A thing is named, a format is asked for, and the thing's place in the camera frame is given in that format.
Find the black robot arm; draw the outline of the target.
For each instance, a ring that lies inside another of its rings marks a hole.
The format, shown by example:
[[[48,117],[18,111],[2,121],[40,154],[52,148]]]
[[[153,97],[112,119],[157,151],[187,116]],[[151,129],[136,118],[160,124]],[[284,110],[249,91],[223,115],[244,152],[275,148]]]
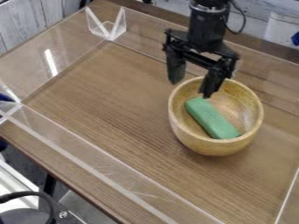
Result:
[[[191,0],[188,31],[164,31],[168,81],[175,85],[183,80],[188,62],[204,68],[199,93],[205,99],[232,77],[239,61],[239,54],[224,43],[229,6],[229,0]]]

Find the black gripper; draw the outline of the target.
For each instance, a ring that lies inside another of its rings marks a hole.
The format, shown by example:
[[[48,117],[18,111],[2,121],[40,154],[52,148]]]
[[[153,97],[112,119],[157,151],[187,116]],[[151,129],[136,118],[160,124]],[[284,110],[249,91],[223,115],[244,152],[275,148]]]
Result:
[[[189,3],[189,8],[188,30],[164,31],[168,81],[175,85],[183,80],[187,62],[205,68],[199,93],[208,99],[231,78],[239,60],[239,54],[224,44],[229,3]]]

